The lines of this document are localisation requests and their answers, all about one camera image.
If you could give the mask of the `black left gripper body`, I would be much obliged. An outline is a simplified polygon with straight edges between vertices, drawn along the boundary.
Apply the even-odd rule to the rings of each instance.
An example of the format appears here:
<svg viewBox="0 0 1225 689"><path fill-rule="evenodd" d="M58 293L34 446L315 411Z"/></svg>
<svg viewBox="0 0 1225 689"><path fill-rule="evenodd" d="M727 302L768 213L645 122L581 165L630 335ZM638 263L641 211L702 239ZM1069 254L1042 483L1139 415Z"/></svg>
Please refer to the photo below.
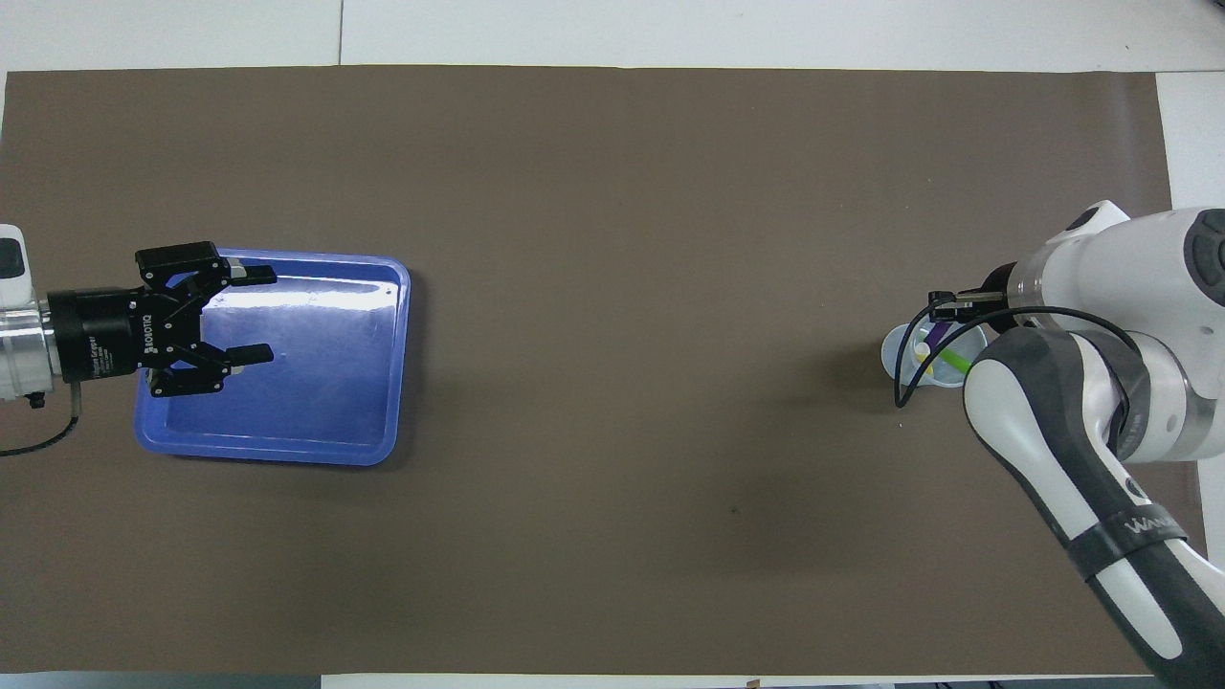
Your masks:
<svg viewBox="0 0 1225 689"><path fill-rule="evenodd" d="M181 357L200 340L203 298L187 284L51 291L45 309L67 383L137 369L149 384L202 384L203 369Z"/></svg>

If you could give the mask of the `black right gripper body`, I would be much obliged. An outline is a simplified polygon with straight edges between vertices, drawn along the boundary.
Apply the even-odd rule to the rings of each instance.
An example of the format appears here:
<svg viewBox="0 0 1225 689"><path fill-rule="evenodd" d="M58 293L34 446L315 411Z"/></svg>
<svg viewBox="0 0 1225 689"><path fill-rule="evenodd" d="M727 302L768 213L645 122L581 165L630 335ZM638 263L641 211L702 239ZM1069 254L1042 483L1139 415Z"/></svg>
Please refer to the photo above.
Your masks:
<svg viewBox="0 0 1225 689"><path fill-rule="evenodd" d="M984 315L989 318L986 326L993 331L1008 331L1018 326L1016 314L1008 313L1009 309L1020 306L1019 302L1016 302L1014 297L1008 293L1014 268L1016 264L1002 265L993 268L984 280L984 292L993 294L993 298L986 300L984 305Z"/></svg>

